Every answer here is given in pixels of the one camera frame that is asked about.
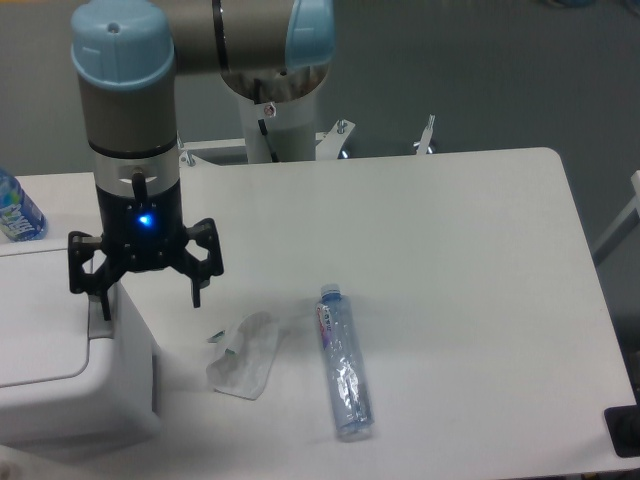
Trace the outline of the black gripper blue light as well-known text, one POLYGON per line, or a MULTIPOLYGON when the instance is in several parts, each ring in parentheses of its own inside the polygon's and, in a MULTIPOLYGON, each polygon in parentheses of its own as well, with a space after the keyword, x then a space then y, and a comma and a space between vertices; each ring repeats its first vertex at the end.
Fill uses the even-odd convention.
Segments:
POLYGON ((215 221, 205 218, 191 227, 183 224, 181 189, 178 185, 148 197, 145 204, 96 190, 103 234, 68 234, 69 289, 100 301, 105 321, 111 321, 110 288, 127 272, 164 270, 168 267, 189 278, 194 308, 201 306, 201 290, 212 277, 224 273, 223 257, 215 221), (205 254, 198 259, 187 250, 194 243, 205 254), (95 253, 103 263, 87 272, 84 265, 95 253))

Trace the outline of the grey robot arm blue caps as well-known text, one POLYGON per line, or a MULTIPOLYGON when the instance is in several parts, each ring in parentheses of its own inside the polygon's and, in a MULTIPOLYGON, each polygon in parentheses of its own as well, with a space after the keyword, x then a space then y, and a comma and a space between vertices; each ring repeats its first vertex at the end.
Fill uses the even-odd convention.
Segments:
POLYGON ((175 79, 218 73, 254 163, 312 160, 304 109, 335 52, 330 1, 91 1, 71 19, 102 232, 68 237, 70 289, 111 315, 129 272, 172 268, 194 293, 224 271, 215 222, 183 222, 175 79))

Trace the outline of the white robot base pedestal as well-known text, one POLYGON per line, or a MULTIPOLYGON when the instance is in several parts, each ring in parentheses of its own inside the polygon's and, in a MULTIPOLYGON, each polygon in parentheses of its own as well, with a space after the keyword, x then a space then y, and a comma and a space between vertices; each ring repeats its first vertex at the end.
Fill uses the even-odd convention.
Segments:
POLYGON ((329 64, 222 76, 237 102, 250 164, 316 159, 317 96, 329 64))

